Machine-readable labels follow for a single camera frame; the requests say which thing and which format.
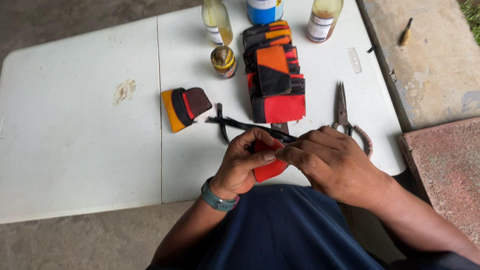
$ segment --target green watch strap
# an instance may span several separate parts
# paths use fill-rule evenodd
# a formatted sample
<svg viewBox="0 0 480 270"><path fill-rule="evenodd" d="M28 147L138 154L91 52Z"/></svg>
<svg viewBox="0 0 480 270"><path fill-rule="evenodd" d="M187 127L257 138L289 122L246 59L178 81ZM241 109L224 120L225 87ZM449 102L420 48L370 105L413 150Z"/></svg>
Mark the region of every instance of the green watch strap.
<svg viewBox="0 0 480 270"><path fill-rule="evenodd" d="M235 199L233 200L222 200L219 197L215 196L215 194L210 191L210 188L208 186L212 179L213 177L208 178L208 180L205 181L205 184L202 186L202 199L214 209L225 212L232 210L237 204L239 196L235 197Z"/></svg>

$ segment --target scissors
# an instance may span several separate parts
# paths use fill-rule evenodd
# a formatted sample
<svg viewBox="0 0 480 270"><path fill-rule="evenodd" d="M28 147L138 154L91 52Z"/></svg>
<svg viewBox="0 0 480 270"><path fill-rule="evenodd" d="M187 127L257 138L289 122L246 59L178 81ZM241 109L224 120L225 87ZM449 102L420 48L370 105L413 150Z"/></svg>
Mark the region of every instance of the scissors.
<svg viewBox="0 0 480 270"><path fill-rule="evenodd" d="M348 136L352 137L353 126L348 122L347 101L345 100L345 86L343 82L340 82L338 91L338 115L337 122L333 128L338 130L338 127L341 125L346 127Z"/></svg>

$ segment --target person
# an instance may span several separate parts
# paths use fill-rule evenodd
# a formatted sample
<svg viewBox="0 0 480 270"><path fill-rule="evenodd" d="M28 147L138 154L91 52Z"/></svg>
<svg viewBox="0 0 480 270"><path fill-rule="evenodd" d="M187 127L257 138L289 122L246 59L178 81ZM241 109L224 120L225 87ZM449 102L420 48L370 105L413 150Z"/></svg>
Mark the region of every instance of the person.
<svg viewBox="0 0 480 270"><path fill-rule="evenodd" d="M207 182L224 201L240 195L233 210L215 209L200 196L163 239L148 270L480 269L480 249L376 168L348 135L322 127L275 152L251 154L246 148L255 140L274 144L265 130L246 131ZM254 186L253 169L275 159L297 167L312 186ZM418 255L388 265L367 253L337 202L369 210Z"/></svg>

